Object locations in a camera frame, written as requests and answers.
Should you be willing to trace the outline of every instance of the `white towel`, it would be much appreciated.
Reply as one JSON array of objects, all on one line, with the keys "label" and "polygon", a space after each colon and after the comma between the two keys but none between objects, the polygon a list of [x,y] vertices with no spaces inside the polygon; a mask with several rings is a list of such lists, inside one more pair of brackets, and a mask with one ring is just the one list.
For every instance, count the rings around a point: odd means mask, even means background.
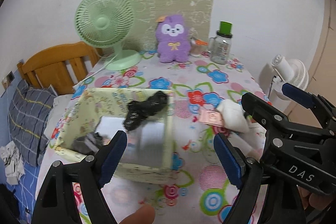
[{"label": "white towel", "polygon": [[13,141],[6,146],[0,147],[0,158],[5,164],[7,183],[10,185],[18,185],[19,179],[25,174],[25,170],[22,156]]},{"label": "white towel", "polygon": [[222,114],[224,127],[241,133],[249,133],[250,129],[244,117],[244,110],[241,105],[231,101],[222,100],[217,110]]}]

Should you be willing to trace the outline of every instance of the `white tissue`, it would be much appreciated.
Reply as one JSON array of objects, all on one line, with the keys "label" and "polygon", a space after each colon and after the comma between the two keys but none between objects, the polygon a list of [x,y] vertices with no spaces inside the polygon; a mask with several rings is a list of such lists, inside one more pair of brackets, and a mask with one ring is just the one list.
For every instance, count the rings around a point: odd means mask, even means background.
[{"label": "white tissue", "polygon": [[240,104],[231,100],[222,100],[217,110],[222,114],[224,127],[241,133],[249,133],[250,129],[244,117],[244,110]]}]

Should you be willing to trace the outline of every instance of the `wooden bed frame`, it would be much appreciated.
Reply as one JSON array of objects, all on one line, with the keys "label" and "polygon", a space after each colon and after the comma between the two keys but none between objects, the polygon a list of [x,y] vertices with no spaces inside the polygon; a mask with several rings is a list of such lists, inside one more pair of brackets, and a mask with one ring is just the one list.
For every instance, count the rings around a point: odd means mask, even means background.
[{"label": "wooden bed frame", "polygon": [[26,63],[18,63],[20,75],[35,88],[48,88],[53,85],[59,95],[72,94],[74,82],[70,77],[65,61],[69,61],[78,81],[88,74],[83,57],[88,56],[92,67],[99,57],[94,48],[84,42],[63,44],[45,49],[33,55]]}]

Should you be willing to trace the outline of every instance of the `green bottle cap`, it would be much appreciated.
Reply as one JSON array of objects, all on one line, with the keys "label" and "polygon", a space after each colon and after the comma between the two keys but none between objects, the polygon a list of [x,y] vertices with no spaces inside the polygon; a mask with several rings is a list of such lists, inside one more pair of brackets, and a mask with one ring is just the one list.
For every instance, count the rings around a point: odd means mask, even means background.
[{"label": "green bottle cap", "polygon": [[219,33],[230,35],[231,34],[232,24],[229,22],[221,21],[219,25]]}]

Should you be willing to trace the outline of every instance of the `gray cloth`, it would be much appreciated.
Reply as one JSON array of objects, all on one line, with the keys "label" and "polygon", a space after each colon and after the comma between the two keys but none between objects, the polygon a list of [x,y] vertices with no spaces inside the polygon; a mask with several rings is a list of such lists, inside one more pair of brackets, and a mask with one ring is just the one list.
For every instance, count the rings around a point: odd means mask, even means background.
[{"label": "gray cloth", "polygon": [[6,146],[0,147],[0,158],[5,164],[7,183],[18,185],[21,176],[25,174],[25,170],[22,156],[13,141]]},{"label": "gray cloth", "polygon": [[72,150],[84,155],[94,155],[103,145],[103,138],[98,133],[91,132],[76,138],[72,143]]},{"label": "gray cloth", "polygon": [[43,135],[55,95],[48,89],[30,88],[22,80],[9,107],[9,130],[22,157],[30,165],[40,165],[48,139]]}]

